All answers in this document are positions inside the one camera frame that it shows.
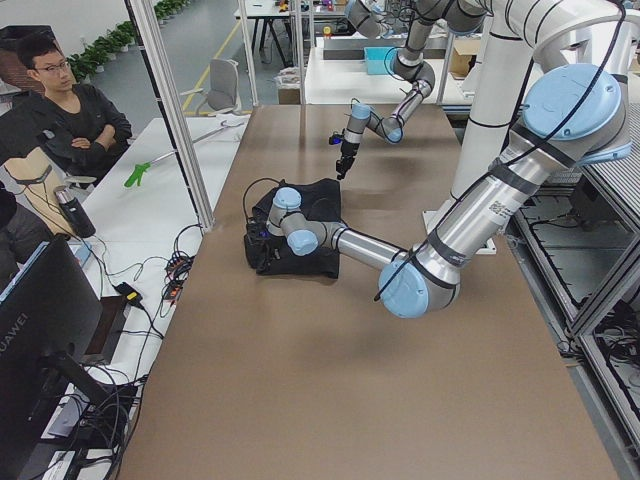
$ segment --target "office chair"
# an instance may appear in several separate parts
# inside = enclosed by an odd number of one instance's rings
[[[239,114],[242,110],[242,104],[238,95],[238,62],[220,58],[211,59],[209,78],[211,90],[207,93],[203,88],[180,93],[180,95],[199,93],[204,97],[196,108],[195,115],[200,115],[200,109],[205,104],[213,109],[212,112],[206,112],[206,115],[211,117],[219,113]]]
[[[24,195],[53,233],[73,232],[73,228],[58,207],[54,190],[62,185],[51,159],[36,147],[25,158],[10,158],[4,167],[18,185],[24,187]]]

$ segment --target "person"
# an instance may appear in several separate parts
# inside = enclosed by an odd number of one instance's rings
[[[44,97],[29,92],[18,106],[42,128],[43,149],[69,175],[99,183],[127,150],[131,124],[100,90],[75,82],[69,62],[47,34],[24,37],[17,54],[27,75],[44,87]]]
[[[25,263],[40,243],[52,238],[40,217],[17,203],[0,182],[0,292],[18,273],[18,263]]]

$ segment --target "brown tabletop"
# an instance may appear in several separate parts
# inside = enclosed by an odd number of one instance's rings
[[[388,108],[380,107],[382,113]],[[242,194],[260,177],[334,177],[347,107],[254,110],[146,387],[120,478],[617,478],[519,267],[498,239],[448,309],[400,320],[378,272],[258,277]],[[423,106],[401,145],[370,132],[342,182],[353,228],[409,247],[446,198],[459,146]],[[254,187],[248,205],[271,188]]]

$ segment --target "white wall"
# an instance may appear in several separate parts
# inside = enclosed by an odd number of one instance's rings
[[[0,28],[50,25],[65,55],[83,50],[82,37],[92,43],[128,19],[124,0],[0,0]]]

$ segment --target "label sticker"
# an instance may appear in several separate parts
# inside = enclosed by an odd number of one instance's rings
[[[49,469],[42,476],[42,480],[62,480],[71,466],[74,455],[75,452],[57,451],[54,453],[49,463]]]
[[[487,179],[492,183],[497,183],[497,179]],[[500,226],[505,225],[511,216],[518,211],[522,204],[504,193],[497,195],[483,210],[483,215]]]

